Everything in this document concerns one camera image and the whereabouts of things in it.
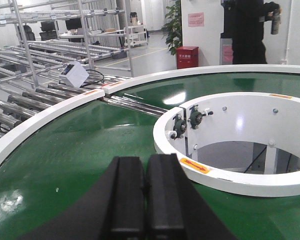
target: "potted plant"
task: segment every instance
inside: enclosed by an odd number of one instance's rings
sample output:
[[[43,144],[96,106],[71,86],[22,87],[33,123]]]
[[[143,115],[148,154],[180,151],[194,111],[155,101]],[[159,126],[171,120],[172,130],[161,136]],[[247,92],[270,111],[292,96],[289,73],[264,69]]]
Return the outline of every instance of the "potted plant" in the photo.
[[[167,6],[169,12],[165,15],[167,23],[163,26],[167,31],[165,44],[168,45],[171,55],[175,55],[177,48],[182,46],[182,16],[181,0],[172,0],[174,5]]]

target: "yellow warning label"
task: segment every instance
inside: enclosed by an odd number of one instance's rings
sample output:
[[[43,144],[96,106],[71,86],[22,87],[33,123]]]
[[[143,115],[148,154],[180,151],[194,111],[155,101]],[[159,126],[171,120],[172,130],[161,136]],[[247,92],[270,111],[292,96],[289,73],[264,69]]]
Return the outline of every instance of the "yellow warning label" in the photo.
[[[284,99],[292,99],[292,96],[281,95],[281,94],[276,94],[276,93],[271,93],[270,96],[284,98]]]
[[[203,166],[202,164],[200,164],[197,161],[193,161],[193,160],[190,160],[187,158],[181,158],[180,162],[203,173],[203,174],[207,174],[208,172],[210,172],[206,166]]]

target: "computer monitor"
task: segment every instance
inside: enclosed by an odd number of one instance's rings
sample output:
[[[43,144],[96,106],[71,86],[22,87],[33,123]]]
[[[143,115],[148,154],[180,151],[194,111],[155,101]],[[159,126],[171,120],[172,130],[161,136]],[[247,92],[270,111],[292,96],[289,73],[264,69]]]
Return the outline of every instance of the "computer monitor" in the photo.
[[[81,18],[72,18],[65,21],[66,29],[80,29],[82,28],[81,25]]]
[[[54,30],[56,30],[55,23],[53,21],[42,21],[41,22],[41,30],[43,32],[54,31]]]

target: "red fire extinguisher box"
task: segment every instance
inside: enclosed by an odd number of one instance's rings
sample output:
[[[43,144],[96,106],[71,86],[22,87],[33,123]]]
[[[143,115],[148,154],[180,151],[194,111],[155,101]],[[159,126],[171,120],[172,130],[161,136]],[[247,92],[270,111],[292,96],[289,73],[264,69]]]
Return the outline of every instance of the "red fire extinguisher box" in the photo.
[[[198,46],[180,46],[176,49],[176,68],[186,69],[199,66]]]

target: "green conveyor belt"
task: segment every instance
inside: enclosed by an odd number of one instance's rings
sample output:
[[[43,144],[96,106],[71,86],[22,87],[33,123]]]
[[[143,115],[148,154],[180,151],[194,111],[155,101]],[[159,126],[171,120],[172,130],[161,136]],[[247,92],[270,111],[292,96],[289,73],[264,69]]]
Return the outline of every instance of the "green conveyor belt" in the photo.
[[[180,103],[168,105],[164,100],[182,92],[184,101],[224,92],[300,97],[300,75],[196,75],[139,85],[117,95],[171,109]],[[156,120],[95,100],[33,134],[0,168],[0,240],[13,240],[62,212],[98,179],[114,156],[139,156],[146,164],[155,153]],[[239,239],[300,240],[300,196],[257,198],[194,185]]]

